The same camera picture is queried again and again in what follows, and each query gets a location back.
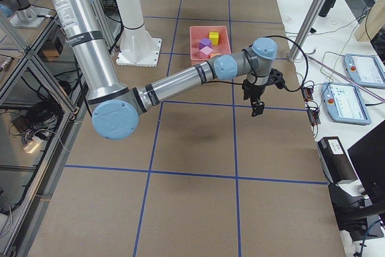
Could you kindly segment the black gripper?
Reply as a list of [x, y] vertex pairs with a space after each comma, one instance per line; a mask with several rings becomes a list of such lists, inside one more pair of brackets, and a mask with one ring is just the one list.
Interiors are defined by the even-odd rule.
[[265, 88], [270, 85], [276, 85], [278, 89], [282, 89], [284, 87], [285, 80], [283, 78], [283, 74], [279, 70], [271, 69], [265, 84], [257, 84], [256, 82], [249, 81], [247, 78], [243, 80], [243, 100], [250, 101], [252, 117], [263, 114], [265, 103], [261, 100], [261, 97], [265, 92]]

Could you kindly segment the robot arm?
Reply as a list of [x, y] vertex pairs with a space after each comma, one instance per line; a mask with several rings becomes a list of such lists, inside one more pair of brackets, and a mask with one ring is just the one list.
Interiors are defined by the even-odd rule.
[[224, 82], [245, 76], [244, 98], [251, 102], [254, 116], [263, 112], [265, 87], [285, 86], [282, 74], [273, 68], [277, 45], [272, 39], [259, 38], [241, 52], [217, 55], [158, 80], [148, 63], [160, 45], [144, 28], [139, 0], [129, 0], [135, 14], [123, 18], [136, 24], [124, 30], [122, 63], [110, 55], [89, 0], [50, 1], [85, 77], [93, 128], [109, 140], [130, 136], [140, 115], [151, 107], [215, 79]]

